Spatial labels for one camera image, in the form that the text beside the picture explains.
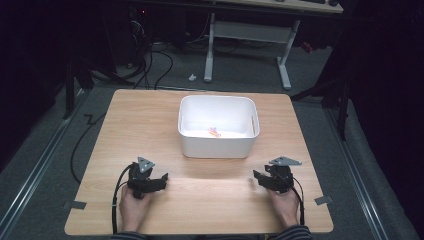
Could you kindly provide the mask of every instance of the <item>aluminum rail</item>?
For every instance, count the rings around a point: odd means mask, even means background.
[[[60,140],[66,132],[69,123],[72,121],[73,117],[75,116],[75,113],[82,105],[82,103],[86,100],[87,96],[87,90],[79,91],[76,108],[69,115],[68,118],[62,120],[56,132],[53,134],[52,138],[50,139],[49,143],[47,144],[40,158],[38,159],[37,164],[34,166],[27,180],[16,195],[15,200],[10,205],[6,214],[3,216],[0,222],[0,239],[7,239],[10,233],[12,232],[15,224],[19,220],[19,217],[21,216],[22,212],[25,210],[26,205],[31,199],[32,194],[34,194],[44,174],[50,166],[50,163],[53,161],[57,146],[59,145]]]
[[[332,130],[334,135],[338,138],[340,149],[343,152],[344,160],[348,169],[348,174],[353,183],[353,188],[358,196],[359,203],[361,204],[362,210],[364,211],[365,217],[371,228],[371,231],[375,239],[387,240],[389,237],[386,234],[386,230],[378,216],[377,209],[375,208],[374,202],[362,181],[361,174],[359,173],[355,161],[350,153],[349,147],[346,141],[343,141],[337,131],[337,120],[334,116],[334,112],[331,109],[323,109],[328,120],[332,124]]]

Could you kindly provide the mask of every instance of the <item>dark background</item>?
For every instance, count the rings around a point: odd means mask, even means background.
[[[129,54],[134,46],[126,35],[130,29],[122,20],[127,14],[122,5],[29,0],[0,4],[3,169],[31,127],[55,103],[70,55],[84,56],[114,72],[117,64],[134,61]],[[326,21],[304,21],[295,45],[307,42],[314,49],[335,47],[318,84],[349,78],[349,96],[370,148],[406,215],[424,238],[420,201],[424,194],[420,178],[424,159],[424,3],[361,0],[341,4],[346,16],[379,21],[346,28]],[[149,14],[154,37],[179,48],[184,48],[186,31],[201,33],[204,25],[199,23],[206,18],[204,13],[157,9]],[[114,35],[117,30],[126,37]]]

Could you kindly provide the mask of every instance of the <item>wrist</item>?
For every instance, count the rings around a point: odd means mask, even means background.
[[[296,217],[280,217],[280,222],[283,225],[284,228],[289,228],[292,226],[299,225],[299,222],[297,221]]]
[[[123,232],[138,232],[138,225],[135,224],[124,224],[122,226]]]

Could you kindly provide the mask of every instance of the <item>metal bracket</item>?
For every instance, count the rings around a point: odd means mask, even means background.
[[[154,162],[150,162],[149,160],[143,158],[143,157],[137,157],[138,159],[138,167],[140,168],[140,172],[144,173],[150,170],[155,166]]]
[[[273,165],[277,165],[277,166],[302,165],[302,162],[293,160],[293,159],[288,158],[288,157],[283,157],[283,156],[276,158],[274,160],[271,160],[271,161],[269,161],[269,163],[273,164]]]

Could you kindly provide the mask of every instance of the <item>white desk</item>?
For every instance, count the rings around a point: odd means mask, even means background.
[[[216,2],[226,2],[234,4],[249,4],[273,8],[285,8],[296,11],[314,11],[324,13],[342,13],[343,8],[340,5],[332,7],[325,4],[310,3],[299,0],[285,0],[284,2],[277,2],[275,0],[214,0]],[[283,87],[286,90],[291,89],[290,79],[287,74],[286,61],[296,37],[299,28],[300,20],[296,20],[292,27],[273,27],[256,24],[235,23],[226,21],[215,21],[215,14],[211,14],[210,30],[209,30],[209,47],[206,56],[206,66],[204,81],[212,81],[213,72],[213,44],[215,37],[225,37],[234,39],[244,39],[262,42],[283,43],[285,44],[284,51],[280,57],[277,58],[277,65],[280,71]]]

